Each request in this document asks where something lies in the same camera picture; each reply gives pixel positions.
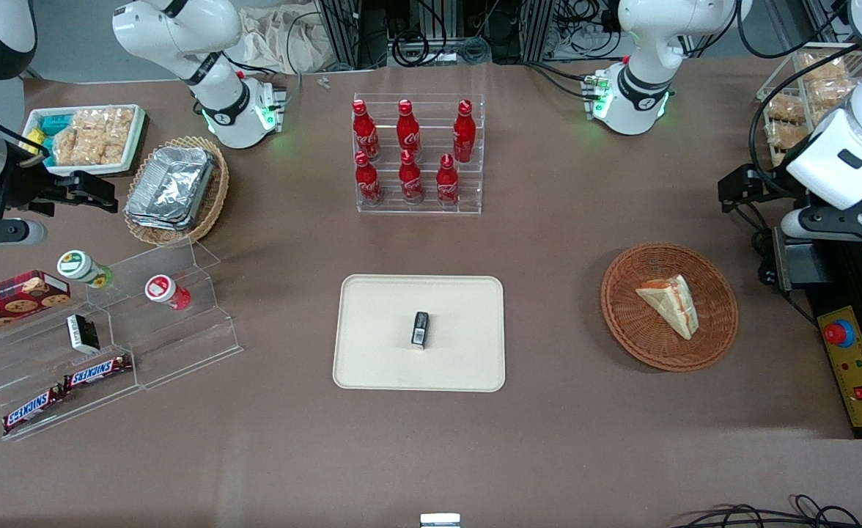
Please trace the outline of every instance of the brown wicker basket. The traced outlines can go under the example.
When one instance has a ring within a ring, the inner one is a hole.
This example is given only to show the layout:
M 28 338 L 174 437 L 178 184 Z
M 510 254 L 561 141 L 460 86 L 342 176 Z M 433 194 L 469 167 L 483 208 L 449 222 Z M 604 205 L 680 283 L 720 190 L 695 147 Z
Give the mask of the brown wicker basket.
M 216 159 L 216 167 L 213 168 L 213 174 L 210 176 L 212 180 L 207 185 L 206 194 L 203 194 L 203 202 L 200 204 L 199 211 L 196 214 L 196 225 L 189 231 L 157 230 L 156 227 L 143 227 L 143 225 L 135 224 L 127 215 L 125 223 L 128 224 L 132 235 L 135 235 L 137 240 L 144 243 L 164 245 L 183 237 L 190 237 L 198 241 L 209 233 L 211 228 L 213 228 L 213 224 L 216 223 L 216 219 L 219 218 L 219 214 L 223 211 L 223 202 L 226 201 L 226 192 L 229 190 L 229 167 L 226 166 L 226 160 L 223 159 L 223 153 L 221 153 L 219 147 L 216 147 L 213 142 L 202 137 L 180 137 L 170 140 L 160 147 L 199 147 L 208 153 L 212 153 Z M 135 191 L 137 183 L 141 180 L 141 173 L 143 173 L 144 168 L 147 166 L 147 162 L 152 159 L 156 152 L 157 148 L 147 155 L 146 159 L 139 165 L 139 170 L 135 173 L 135 180 L 132 180 L 132 185 L 128 189 L 129 197 Z
M 688 341 L 636 294 L 644 281 L 675 274 L 685 277 L 699 314 L 699 330 Z M 737 302 L 730 285 L 700 254 L 675 244 L 642 244 L 616 257 L 604 274 L 601 307 L 626 351 L 672 372 L 710 367 L 737 335 Z

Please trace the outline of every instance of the tabletop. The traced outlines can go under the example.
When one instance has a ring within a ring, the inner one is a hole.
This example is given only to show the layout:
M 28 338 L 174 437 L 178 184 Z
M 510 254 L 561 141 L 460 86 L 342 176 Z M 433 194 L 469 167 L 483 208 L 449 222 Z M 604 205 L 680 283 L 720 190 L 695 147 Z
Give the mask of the tabletop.
M 223 149 L 229 196 L 203 241 L 222 260 L 217 295 L 244 351 L 0 441 L 0 526 L 415 526 L 421 513 L 457 511 L 468 527 L 666 527 L 727 502 L 790 511 L 790 494 L 862 519 L 862 441 L 850 440 L 819 334 L 759 284 L 750 227 L 716 199 L 717 181 L 747 161 L 751 101 L 775 66 L 688 61 L 665 116 L 636 137 L 586 120 L 525 67 L 328 74 L 330 90 L 305 77 L 283 133 Z M 484 213 L 358 214 L 357 91 L 485 94 Z M 137 103 L 150 116 L 146 153 L 209 137 L 179 81 L 27 81 L 26 94 L 28 108 Z M 125 194 L 129 178 L 115 183 Z M 58 207 L 46 224 L 44 244 L 0 249 L 0 280 L 49 270 L 73 247 L 103 263 L 149 248 L 120 214 Z M 605 268 L 647 241 L 692 248 L 732 285 L 740 330 L 713 367 L 656 371 L 606 330 Z M 337 387 L 351 274 L 497 277 L 504 387 Z

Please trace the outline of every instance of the red cookie box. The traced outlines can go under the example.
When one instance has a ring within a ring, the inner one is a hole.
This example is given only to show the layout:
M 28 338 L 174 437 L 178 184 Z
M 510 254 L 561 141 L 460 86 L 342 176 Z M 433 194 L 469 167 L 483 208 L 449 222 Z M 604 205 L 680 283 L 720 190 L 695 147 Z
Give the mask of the red cookie box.
M 43 271 L 0 282 L 0 327 L 70 301 L 70 287 Z

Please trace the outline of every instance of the red button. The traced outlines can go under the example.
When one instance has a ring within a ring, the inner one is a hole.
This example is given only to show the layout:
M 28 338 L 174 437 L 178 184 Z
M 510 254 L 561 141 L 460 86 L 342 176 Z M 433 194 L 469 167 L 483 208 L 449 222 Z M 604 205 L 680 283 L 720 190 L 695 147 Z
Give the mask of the red button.
M 862 399 L 862 386 L 854 388 L 854 399 Z
M 825 340 L 829 343 L 840 345 L 847 339 L 847 331 L 844 331 L 844 327 L 842 325 L 832 322 L 825 325 L 825 328 L 822 329 L 822 336 L 825 337 Z

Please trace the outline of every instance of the small jar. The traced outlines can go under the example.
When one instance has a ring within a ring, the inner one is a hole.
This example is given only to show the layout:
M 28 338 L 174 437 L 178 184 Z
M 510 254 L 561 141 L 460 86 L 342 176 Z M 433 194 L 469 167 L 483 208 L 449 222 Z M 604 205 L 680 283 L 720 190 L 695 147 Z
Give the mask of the small jar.
M 79 281 L 90 287 L 105 287 L 112 282 L 112 270 L 92 260 L 85 251 L 66 251 L 56 262 L 56 270 L 69 280 Z
M 167 275 L 150 278 L 144 287 L 144 294 L 154 303 L 167 304 L 175 310 L 184 310 L 190 305 L 190 291 Z

